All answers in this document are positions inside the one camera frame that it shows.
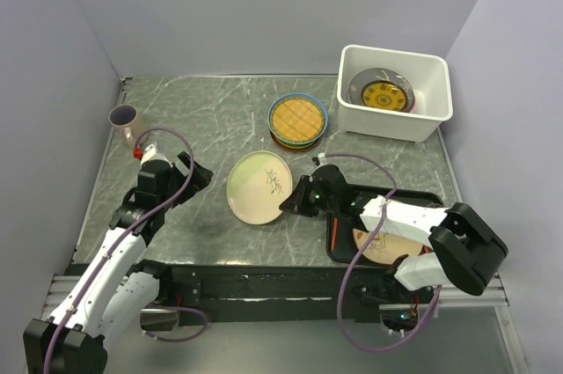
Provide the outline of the pink plate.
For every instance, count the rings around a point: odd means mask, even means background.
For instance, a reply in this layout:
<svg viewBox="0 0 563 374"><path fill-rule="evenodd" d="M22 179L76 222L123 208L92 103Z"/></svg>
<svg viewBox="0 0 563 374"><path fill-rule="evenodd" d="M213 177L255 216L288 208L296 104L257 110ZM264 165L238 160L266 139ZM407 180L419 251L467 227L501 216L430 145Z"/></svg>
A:
<svg viewBox="0 0 563 374"><path fill-rule="evenodd" d="M413 113L416 109L416 105L417 105L417 97L416 97L416 95L414 95L413 103L412 103L410 109L408 110L408 113Z"/></svg>

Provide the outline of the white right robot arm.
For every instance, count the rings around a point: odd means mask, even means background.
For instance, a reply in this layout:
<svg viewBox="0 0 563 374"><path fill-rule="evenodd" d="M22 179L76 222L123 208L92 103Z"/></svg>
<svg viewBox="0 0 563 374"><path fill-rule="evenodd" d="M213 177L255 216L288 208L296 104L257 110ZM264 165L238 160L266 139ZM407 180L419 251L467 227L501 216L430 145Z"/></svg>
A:
<svg viewBox="0 0 563 374"><path fill-rule="evenodd" d="M451 283L483 294L508 256L505 242L469 205L428 207L419 192L350 184L336 165L321 165L300 178L279 208L299 216L324 212L337 226L337 243L348 242L348 262L367 258L378 238L406 239L421 247L389 263L386 295L405 302L416 290Z"/></svg>

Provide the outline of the grey reindeer plate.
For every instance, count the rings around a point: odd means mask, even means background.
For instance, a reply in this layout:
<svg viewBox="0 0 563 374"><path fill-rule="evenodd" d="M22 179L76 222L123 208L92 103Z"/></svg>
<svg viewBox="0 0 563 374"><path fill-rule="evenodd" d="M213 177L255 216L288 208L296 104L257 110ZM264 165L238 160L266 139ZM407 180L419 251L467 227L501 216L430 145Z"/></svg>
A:
<svg viewBox="0 0 563 374"><path fill-rule="evenodd" d="M350 102L357 106L365 106L362 103L362 99L361 99L362 90L366 85L380 81L395 84L397 87L399 87L407 94L408 104L406 105L406 109L401 112L408 113L408 110L410 109L413 103L413 97L414 97L413 87L411 86L409 81L399 73L393 70L388 70L383 68L373 68L373 69L363 70L362 72L358 73L353 77L348 87L348 97L350 99Z"/></svg>

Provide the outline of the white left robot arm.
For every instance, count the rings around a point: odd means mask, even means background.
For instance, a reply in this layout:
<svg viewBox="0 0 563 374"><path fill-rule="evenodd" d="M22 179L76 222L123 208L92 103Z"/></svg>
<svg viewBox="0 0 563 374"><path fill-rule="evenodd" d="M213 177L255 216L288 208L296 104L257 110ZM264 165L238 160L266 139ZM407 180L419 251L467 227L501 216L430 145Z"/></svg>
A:
<svg viewBox="0 0 563 374"><path fill-rule="evenodd" d="M176 298L171 266L142 255L166 212L204 189L213 173L184 151L178 157L187 173L154 147L135 154L136 184L114 211L96 256L68 296L23 333L30 373L103 372L109 349L142 309Z"/></svg>

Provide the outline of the cream plate with branch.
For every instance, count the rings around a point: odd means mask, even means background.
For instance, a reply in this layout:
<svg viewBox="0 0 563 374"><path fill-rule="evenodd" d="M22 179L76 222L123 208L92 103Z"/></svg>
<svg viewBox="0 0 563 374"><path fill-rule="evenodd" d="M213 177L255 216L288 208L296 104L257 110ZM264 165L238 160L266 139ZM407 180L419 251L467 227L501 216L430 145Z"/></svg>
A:
<svg viewBox="0 0 563 374"><path fill-rule="evenodd" d="M230 171L226 194L230 209L241 221L262 225L273 222L279 206L293 192L293 176L277 154L259 150L240 158Z"/></svg>

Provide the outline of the yellow black patterned plate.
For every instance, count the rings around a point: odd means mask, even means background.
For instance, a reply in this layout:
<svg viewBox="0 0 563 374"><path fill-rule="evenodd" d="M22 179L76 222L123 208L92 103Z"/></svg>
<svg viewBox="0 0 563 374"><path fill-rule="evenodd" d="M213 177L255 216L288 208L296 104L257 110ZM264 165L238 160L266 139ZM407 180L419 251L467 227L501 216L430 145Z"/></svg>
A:
<svg viewBox="0 0 563 374"><path fill-rule="evenodd" d="M361 99L365 106L390 111L404 111L408 104L407 94L403 90L384 81L366 85Z"/></svg>

